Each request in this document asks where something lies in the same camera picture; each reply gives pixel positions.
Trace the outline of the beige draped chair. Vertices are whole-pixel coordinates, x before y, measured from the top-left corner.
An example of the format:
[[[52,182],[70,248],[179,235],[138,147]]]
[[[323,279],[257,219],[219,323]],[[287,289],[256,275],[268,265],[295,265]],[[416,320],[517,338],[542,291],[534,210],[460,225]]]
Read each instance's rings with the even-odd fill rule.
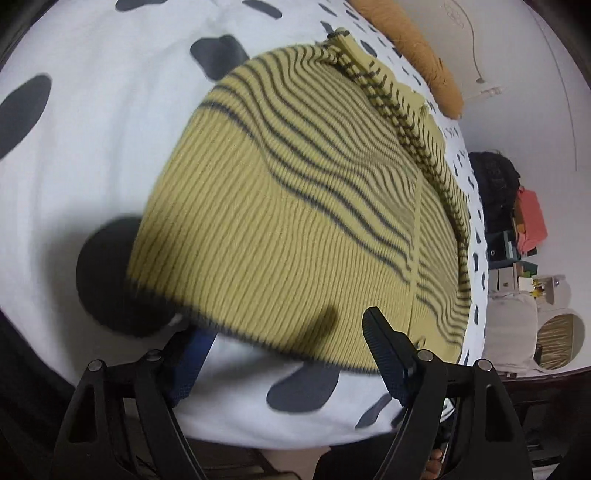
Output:
[[[483,357],[498,372],[525,375],[533,368],[537,332],[538,308],[533,297],[512,293],[491,298]]]

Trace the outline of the white polka dot bed cover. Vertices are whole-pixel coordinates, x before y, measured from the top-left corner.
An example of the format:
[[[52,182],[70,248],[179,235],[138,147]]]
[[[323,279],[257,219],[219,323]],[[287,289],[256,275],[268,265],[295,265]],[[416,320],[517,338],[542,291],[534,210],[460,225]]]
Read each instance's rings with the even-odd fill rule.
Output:
[[[164,336],[133,339],[82,308],[79,251],[103,224],[140,215],[190,115],[214,85],[191,55],[253,57],[321,42],[348,29],[360,46],[432,102],[446,162],[469,201],[473,305],[458,362],[483,356],[488,262],[482,203],[457,121],[421,74],[346,1],[58,1],[24,35],[1,71],[1,310],[44,364],[78,383],[87,363],[135,360]],[[303,365],[217,337],[190,396],[175,413],[190,438],[263,449],[359,441],[390,430],[379,375],[342,372],[322,408],[267,404]]]

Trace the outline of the yellow grey striped knit sweater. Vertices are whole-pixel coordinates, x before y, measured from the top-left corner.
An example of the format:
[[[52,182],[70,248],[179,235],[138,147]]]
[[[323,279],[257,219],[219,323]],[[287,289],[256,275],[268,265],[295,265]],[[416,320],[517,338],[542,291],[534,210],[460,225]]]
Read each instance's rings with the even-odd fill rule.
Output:
[[[142,299],[298,360],[372,372],[362,317],[442,359],[471,310],[468,202],[426,99],[340,29],[260,54],[194,111],[147,202]]]

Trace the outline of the red bag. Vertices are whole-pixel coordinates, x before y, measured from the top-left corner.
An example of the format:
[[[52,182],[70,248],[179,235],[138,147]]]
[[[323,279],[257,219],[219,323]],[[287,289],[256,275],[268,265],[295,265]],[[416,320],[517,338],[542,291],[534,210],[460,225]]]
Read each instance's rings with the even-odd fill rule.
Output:
[[[515,202],[515,219],[518,231],[517,248],[527,254],[548,237],[543,212],[537,194],[520,187]]]

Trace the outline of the teal storage shelf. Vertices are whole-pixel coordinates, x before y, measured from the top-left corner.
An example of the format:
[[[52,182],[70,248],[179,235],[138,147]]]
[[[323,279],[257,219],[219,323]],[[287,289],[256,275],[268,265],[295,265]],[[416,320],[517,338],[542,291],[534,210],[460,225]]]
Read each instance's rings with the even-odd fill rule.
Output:
[[[519,291],[520,278],[538,274],[538,266],[522,258],[513,230],[487,233],[486,241],[491,295]]]

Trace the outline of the orange quilted pillow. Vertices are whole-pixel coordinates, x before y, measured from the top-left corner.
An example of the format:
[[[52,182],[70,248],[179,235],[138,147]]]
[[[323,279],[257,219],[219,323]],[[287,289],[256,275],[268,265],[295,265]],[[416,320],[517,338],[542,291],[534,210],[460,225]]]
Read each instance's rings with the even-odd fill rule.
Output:
[[[455,78],[405,10],[393,0],[352,0],[351,4],[421,74],[441,112],[452,120],[459,120],[464,99]]]

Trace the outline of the round mirror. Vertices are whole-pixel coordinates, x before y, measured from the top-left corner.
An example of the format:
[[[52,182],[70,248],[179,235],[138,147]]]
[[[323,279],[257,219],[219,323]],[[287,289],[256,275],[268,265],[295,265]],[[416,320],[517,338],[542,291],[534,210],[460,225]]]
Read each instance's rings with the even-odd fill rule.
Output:
[[[556,370],[566,366],[573,357],[574,318],[558,315],[538,331],[535,361],[543,369]]]

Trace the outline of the black backpack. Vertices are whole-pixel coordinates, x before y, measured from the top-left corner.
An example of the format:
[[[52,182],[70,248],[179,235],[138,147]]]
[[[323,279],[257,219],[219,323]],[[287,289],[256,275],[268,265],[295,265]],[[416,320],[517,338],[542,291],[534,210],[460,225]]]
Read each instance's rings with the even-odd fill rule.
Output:
[[[486,233],[510,230],[520,174],[497,152],[471,152],[469,159],[478,182]]]

